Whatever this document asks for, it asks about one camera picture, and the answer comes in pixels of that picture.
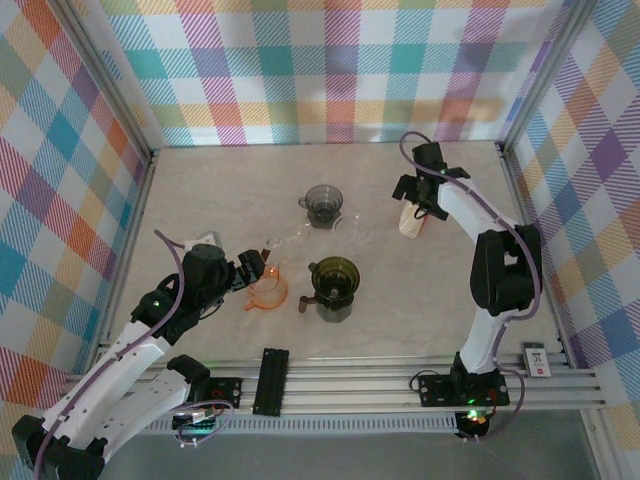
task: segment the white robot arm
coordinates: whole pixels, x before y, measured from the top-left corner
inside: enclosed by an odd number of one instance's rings
[[[204,311],[260,278],[264,260],[256,250],[239,259],[236,268],[221,248],[193,246],[182,260],[182,289],[180,275],[165,278],[142,297],[113,346],[69,394],[42,418],[25,415],[14,425],[18,453],[41,480],[97,479],[112,455],[153,420],[181,405],[213,400],[209,369],[186,355],[123,397]]]
[[[416,133],[407,132],[403,139]],[[508,392],[495,356],[505,322],[535,314],[542,264],[540,233],[534,225],[516,225],[501,215],[478,193],[467,172],[447,166],[438,143],[414,148],[412,160],[401,140],[401,153],[416,168],[416,175],[403,175],[393,198],[417,205],[416,215],[423,212],[441,220],[452,216],[475,244],[470,288],[477,308],[471,332],[449,375],[418,377],[421,403],[507,405]],[[529,313],[518,314],[532,301]]]
[[[462,178],[459,181],[477,191],[470,179]],[[488,200],[485,199],[485,202],[492,206]],[[455,185],[440,186],[438,204],[460,224],[474,243],[480,234],[486,231],[506,230],[497,225],[477,201]],[[512,219],[504,216],[502,219],[515,227],[516,224]],[[483,374],[495,370],[496,367],[491,358],[491,347],[505,320],[517,312],[517,309],[511,309],[494,316],[486,308],[476,307],[471,332],[460,350],[460,359],[469,373]]]

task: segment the plaid wall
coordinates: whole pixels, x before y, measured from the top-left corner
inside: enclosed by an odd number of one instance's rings
[[[0,478],[80,371],[143,162],[45,0],[0,0]]]
[[[580,365],[640,478],[640,0],[603,0],[514,165]]]
[[[145,125],[190,146],[497,139],[572,1],[76,3]]]

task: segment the clear glass cup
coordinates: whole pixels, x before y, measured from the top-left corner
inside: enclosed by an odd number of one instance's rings
[[[337,252],[353,258],[369,248],[373,240],[373,225],[359,213],[343,215],[335,221],[331,233]]]

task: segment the orange measuring cup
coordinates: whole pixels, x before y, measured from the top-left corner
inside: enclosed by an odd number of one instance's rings
[[[244,304],[245,311],[254,307],[262,310],[271,310],[279,307],[287,298],[289,287],[284,278],[280,276],[277,265],[265,265],[264,273],[260,279],[249,285],[249,296]]]

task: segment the aluminum rail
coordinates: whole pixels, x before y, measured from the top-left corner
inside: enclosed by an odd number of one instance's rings
[[[323,414],[398,414],[455,412],[460,407],[422,408],[418,395],[408,387],[418,371],[449,371],[451,356],[434,357],[358,357],[293,360],[289,364],[282,406],[283,415]],[[521,355],[501,355],[500,361],[526,375]],[[202,362],[212,376],[243,379],[239,415],[251,415],[261,360],[224,360]],[[524,410],[584,410],[604,406],[604,396],[590,369],[570,368],[564,354],[549,355],[551,378],[526,378]],[[129,393],[145,388],[166,363],[154,363]],[[70,376],[64,393],[81,379]],[[506,376],[511,407],[520,394],[519,381]]]

